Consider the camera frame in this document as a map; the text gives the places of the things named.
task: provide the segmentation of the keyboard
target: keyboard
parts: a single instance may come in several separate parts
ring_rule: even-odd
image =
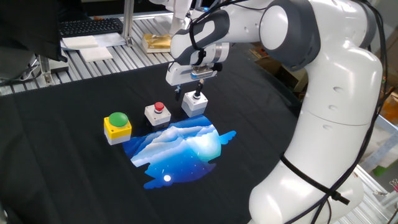
[[[79,37],[84,35],[97,35],[123,32],[123,24],[120,19],[110,18],[88,21],[59,22],[61,37]]]

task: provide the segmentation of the black cloth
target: black cloth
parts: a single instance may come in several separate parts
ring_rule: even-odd
[[[219,134],[237,135],[201,179],[146,190],[146,167],[107,143],[103,118],[126,113],[133,136],[142,136],[144,107],[161,101],[172,122],[185,119],[166,70],[162,64],[0,97],[0,201],[11,223],[247,223],[250,192],[289,145],[299,102],[232,53],[205,82],[204,115]]]

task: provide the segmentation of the red button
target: red button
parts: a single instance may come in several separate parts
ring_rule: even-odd
[[[161,102],[155,103],[155,110],[162,111],[163,108],[164,108],[164,104],[163,103],[161,103]]]

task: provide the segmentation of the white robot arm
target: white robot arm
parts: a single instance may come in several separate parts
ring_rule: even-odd
[[[171,85],[215,76],[230,42],[261,41],[266,52],[289,69],[307,70],[307,94],[293,139],[284,159],[253,188],[250,223],[311,222],[315,210],[297,217],[316,205],[325,191],[288,164],[330,189],[355,162],[381,86],[382,65],[363,49],[375,32],[372,12],[359,1],[252,0],[211,13],[192,27],[191,35],[189,29],[174,35],[175,62],[166,76]],[[334,195],[332,220],[354,209],[363,197],[354,174],[337,191],[350,203],[335,201],[339,198]],[[317,223],[327,221],[324,207]]]
[[[185,16],[190,10],[192,0],[149,0],[154,4],[162,4],[166,9],[173,12],[172,25],[169,33],[174,35],[179,29],[183,29],[185,25]]]

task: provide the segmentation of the green button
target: green button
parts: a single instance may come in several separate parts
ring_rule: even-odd
[[[123,127],[127,124],[129,118],[120,112],[115,112],[109,116],[109,122],[115,127]]]

